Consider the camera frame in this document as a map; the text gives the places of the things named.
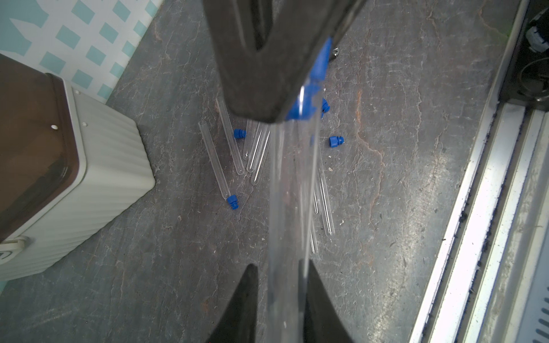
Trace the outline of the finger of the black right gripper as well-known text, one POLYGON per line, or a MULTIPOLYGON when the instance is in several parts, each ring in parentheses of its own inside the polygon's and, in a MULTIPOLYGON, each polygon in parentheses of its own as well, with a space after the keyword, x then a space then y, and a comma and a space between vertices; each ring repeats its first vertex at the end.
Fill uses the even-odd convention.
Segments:
POLYGON ((271 1, 203 1, 224 103, 236 116, 261 120, 259 52, 273 25, 271 1))
POLYGON ((292 106, 329 38, 341 39, 364 1, 283 1, 257 55, 257 121, 276 123, 292 106))

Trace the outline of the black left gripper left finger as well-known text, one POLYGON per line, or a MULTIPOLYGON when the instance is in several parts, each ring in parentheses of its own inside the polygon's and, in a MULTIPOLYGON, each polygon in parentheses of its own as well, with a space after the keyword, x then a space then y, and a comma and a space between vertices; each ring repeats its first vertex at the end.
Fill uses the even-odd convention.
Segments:
POLYGON ((249 264, 206 342, 255 342, 258 289, 257 265, 249 264))

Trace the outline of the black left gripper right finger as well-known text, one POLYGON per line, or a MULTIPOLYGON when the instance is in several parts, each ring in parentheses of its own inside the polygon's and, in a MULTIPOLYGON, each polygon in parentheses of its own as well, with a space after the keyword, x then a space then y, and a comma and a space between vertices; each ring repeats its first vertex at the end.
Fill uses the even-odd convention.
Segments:
POLYGON ((312 260, 308 262, 303 342, 353 342, 312 260))

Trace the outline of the test tube with blue stopper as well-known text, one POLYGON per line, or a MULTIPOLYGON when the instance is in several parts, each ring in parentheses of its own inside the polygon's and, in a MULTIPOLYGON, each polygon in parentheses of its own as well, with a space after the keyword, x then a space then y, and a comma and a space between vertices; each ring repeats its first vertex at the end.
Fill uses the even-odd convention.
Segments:
POLYGON ((228 147, 230 149, 235 171, 238 175, 242 176, 245 173, 244 164, 240 155, 240 150, 237 146, 236 138, 234 138, 234 130, 230 121, 229 112, 221 96, 216 98, 216 104, 219 109, 220 119, 225 132, 228 147))

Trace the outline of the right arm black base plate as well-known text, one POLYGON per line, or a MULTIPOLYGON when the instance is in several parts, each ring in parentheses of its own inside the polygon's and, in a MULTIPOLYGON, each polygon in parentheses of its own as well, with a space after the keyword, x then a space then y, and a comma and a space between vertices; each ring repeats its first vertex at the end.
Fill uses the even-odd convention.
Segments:
POLYGON ((548 111, 548 2, 530 1, 499 100, 548 111))

